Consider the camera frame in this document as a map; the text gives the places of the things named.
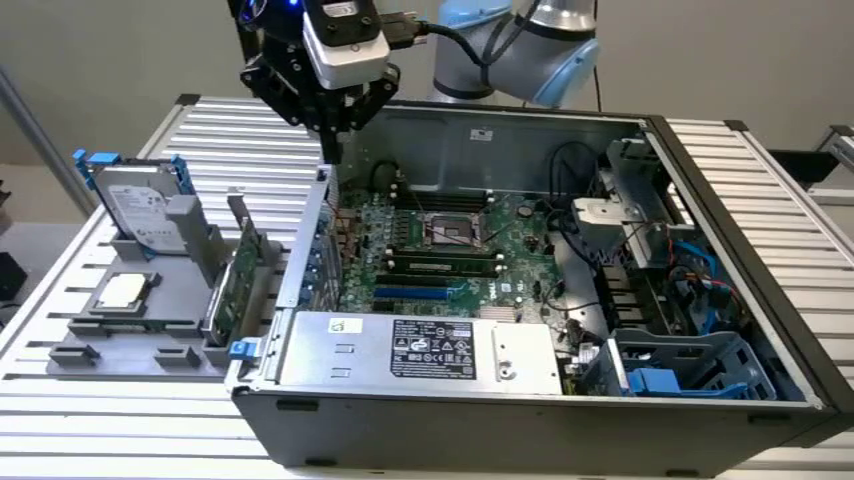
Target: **metal floor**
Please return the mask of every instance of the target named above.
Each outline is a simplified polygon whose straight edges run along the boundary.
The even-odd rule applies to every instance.
[[[839,359],[840,370],[851,374],[854,368],[848,365],[854,363],[846,362],[854,359],[854,317],[844,311],[834,313],[823,309],[823,305],[851,303],[844,297],[835,297],[851,297],[846,292],[854,288],[848,283],[854,280],[848,275],[854,274],[843,266],[844,256],[834,255],[836,240],[824,235],[826,226],[810,224],[814,212],[804,212],[803,208],[798,212],[802,200],[787,197],[786,189],[774,183],[779,173],[762,159],[744,153],[755,152],[747,139],[719,128],[719,122],[672,124],[727,207],[734,210],[736,221],[756,242],[763,259],[782,274],[792,301],[811,315],[811,325],[824,347]],[[726,145],[712,146],[712,142]],[[213,194],[224,193],[229,186],[242,186],[257,223],[272,238],[285,243],[293,241],[303,185],[317,162],[317,151],[304,133],[288,127],[260,102],[202,98],[194,107],[176,108],[142,153],[181,153],[186,158],[205,214],[225,228],[225,234],[234,232],[229,230],[232,220],[224,201]],[[754,181],[762,187],[748,183]],[[730,195],[736,190],[744,192],[742,196]],[[748,205],[744,200],[750,199],[756,202]],[[794,230],[776,226],[772,217],[783,211],[796,217],[790,223]],[[220,383],[48,378],[49,346],[62,339],[68,314],[82,307],[114,255],[104,245],[110,235],[112,227],[98,210],[21,308],[16,324],[0,334],[0,477],[376,478],[377,474],[367,471],[284,470],[266,459]],[[826,248],[811,248],[812,242]],[[827,275],[814,275],[819,264],[826,265],[820,273]],[[828,278],[842,281],[832,283],[842,285],[840,290],[822,287],[831,284]],[[826,299],[830,303],[802,299],[800,292],[815,289],[820,295],[832,297]],[[513,476],[385,472],[381,477]],[[854,478],[854,433],[844,433],[808,450],[768,450],[719,478],[848,480]]]

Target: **green circuit board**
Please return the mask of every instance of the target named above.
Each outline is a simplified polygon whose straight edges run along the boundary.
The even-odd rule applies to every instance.
[[[344,262],[339,311],[373,312],[375,301],[380,300],[392,307],[381,313],[477,317],[484,307],[508,307],[503,313],[511,313],[519,321],[540,322],[541,304],[535,300],[533,285],[539,282],[540,291],[545,292],[560,277],[553,255],[544,253],[545,214],[535,211],[535,203],[536,200],[523,195],[507,195],[499,196],[477,213],[433,212],[397,210],[388,200],[369,196],[364,191],[344,193],[340,208],[356,212],[359,217],[351,235],[360,244],[360,252]],[[528,218],[517,215],[523,206],[531,209]],[[424,219],[435,216],[451,224],[457,221],[476,224],[477,232],[472,234],[476,240],[464,245],[444,237],[440,245],[429,244],[425,237],[431,237],[431,231],[424,226]],[[500,252],[507,268],[496,278],[448,277],[447,300],[375,298],[377,275],[387,273],[383,255],[392,244],[404,251]]]

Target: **motherboard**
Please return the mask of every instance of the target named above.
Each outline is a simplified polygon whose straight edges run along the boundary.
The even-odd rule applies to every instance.
[[[547,213],[520,194],[344,193],[339,311],[541,322],[560,280]]]

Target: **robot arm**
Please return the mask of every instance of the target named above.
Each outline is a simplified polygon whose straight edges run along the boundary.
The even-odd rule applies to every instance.
[[[327,163],[340,162],[339,136],[360,130],[397,92],[391,50],[427,34],[443,35],[433,80],[441,100],[500,90],[556,106],[583,85],[599,50],[593,0],[533,0],[524,17],[509,13],[511,0],[449,0],[444,26],[380,15],[371,0],[228,2],[246,60],[240,79],[291,125],[316,133]]]

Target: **power supply label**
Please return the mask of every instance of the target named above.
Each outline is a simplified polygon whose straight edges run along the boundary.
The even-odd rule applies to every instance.
[[[395,377],[475,380],[471,323],[395,320],[391,373]]]

